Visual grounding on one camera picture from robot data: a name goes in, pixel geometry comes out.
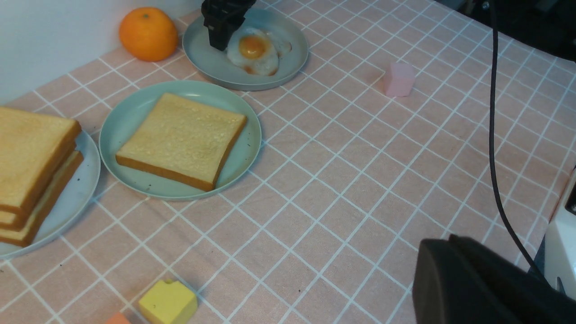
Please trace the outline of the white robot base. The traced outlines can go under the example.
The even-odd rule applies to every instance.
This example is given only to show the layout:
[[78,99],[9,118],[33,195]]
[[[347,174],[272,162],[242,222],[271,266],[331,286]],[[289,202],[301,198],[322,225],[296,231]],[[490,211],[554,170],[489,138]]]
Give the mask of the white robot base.
[[576,171],[564,186],[544,236],[544,276],[560,293],[576,299]]

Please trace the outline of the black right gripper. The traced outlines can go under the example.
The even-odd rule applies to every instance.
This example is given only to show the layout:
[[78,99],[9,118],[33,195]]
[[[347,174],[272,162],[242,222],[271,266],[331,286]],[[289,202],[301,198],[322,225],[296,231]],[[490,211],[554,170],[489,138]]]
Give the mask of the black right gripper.
[[226,50],[233,33],[241,27],[244,16],[255,3],[255,0],[204,0],[201,13],[209,45]]

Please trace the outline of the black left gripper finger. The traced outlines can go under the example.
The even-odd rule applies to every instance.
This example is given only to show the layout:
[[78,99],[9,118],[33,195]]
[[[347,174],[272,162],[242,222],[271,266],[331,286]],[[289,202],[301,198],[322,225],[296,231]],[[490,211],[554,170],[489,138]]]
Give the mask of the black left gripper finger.
[[412,287],[418,324],[573,324],[573,299],[470,237],[420,242]]

